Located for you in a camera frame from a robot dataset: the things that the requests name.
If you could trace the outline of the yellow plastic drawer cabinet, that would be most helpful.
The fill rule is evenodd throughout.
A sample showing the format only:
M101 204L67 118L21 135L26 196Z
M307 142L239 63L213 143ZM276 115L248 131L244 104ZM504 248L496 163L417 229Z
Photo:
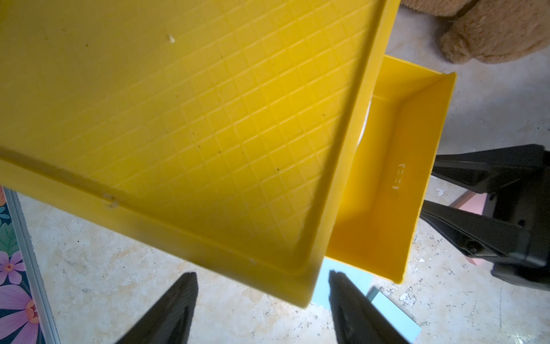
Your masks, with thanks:
M308 305L398 1L3 1L1 184Z

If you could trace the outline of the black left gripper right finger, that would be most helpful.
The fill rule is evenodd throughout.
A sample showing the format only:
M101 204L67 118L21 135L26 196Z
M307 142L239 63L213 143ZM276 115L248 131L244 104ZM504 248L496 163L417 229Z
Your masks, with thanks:
M337 343L402 343L406 341L353 284L331 296Z

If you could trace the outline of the pink sticky note pad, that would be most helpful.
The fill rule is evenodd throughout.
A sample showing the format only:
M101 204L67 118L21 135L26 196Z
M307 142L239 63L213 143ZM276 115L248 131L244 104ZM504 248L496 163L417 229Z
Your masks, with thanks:
M464 212L469 212L477 215L482 215L487 199L486 193L475 193L466 191L458 197L450 207L460 209Z

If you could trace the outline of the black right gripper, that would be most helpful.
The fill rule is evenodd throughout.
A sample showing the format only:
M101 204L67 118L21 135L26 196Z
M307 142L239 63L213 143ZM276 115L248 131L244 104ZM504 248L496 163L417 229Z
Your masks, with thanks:
M438 155L431 174L478 194L496 194L493 217L425 201L421 219L463 255L494 263L504 282L549 289L549 152L528 144Z

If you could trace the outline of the yellow drawer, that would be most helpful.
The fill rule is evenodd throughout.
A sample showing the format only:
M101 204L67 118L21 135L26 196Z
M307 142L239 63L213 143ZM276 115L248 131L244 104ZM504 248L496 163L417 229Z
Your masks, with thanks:
M384 58L329 258L404 280L455 81L455 73Z

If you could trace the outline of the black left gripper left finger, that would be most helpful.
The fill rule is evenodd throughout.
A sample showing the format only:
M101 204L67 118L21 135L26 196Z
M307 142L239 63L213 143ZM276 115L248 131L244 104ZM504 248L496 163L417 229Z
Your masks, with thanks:
M198 293L196 273L186 272L117 342L187 343Z

